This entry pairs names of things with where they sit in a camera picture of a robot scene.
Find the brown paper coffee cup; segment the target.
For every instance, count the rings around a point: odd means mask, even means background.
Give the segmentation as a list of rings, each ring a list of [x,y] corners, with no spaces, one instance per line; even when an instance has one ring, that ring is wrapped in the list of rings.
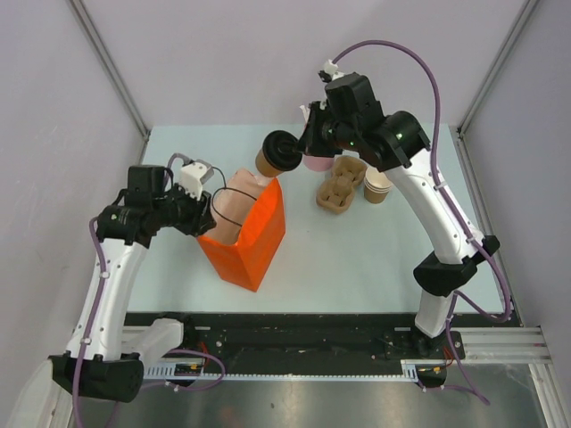
[[[283,153],[276,147],[262,146],[256,156],[255,166],[264,177],[277,177],[286,171]]]

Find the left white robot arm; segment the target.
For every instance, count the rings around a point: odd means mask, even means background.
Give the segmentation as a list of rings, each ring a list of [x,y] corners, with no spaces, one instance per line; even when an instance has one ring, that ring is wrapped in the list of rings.
[[[136,165],[117,198],[89,224],[96,259],[79,321],[61,355],[50,357],[53,379],[73,398],[129,403],[146,368],[171,350],[184,357],[198,339],[188,316],[166,313],[122,341],[128,302],[152,239],[163,228],[198,237],[213,229],[210,164],[192,160],[178,175],[159,165]]]

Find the orange paper bag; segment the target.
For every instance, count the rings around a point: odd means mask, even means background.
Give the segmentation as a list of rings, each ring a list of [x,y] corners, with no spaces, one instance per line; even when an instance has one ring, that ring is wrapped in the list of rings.
[[[257,292],[286,234],[281,185],[239,169],[213,197],[217,225],[197,241],[219,277]]]

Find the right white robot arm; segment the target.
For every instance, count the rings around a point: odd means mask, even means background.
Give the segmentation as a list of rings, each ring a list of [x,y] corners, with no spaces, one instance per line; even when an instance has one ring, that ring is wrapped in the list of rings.
[[[440,194],[430,169],[429,139],[411,113],[384,115],[369,79],[358,73],[328,78],[325,93],[325,101],[310,104],[298,147],[315,157],[356,152],[386,174],[416,214],[434,249],[413,270],[422,294],[411,346],[420,357],[431,358],[443,348],[453,292],[484,260],[461,229],[468,218],[454,216]]]

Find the black plastic cup lid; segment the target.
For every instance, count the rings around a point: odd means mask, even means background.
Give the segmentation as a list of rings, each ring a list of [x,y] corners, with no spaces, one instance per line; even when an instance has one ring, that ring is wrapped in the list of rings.
[[[295,150],[297,138],[284,130],[270,132],[262,143],[266,162],[281,172],[296,169],[302,163],[302,154]]]

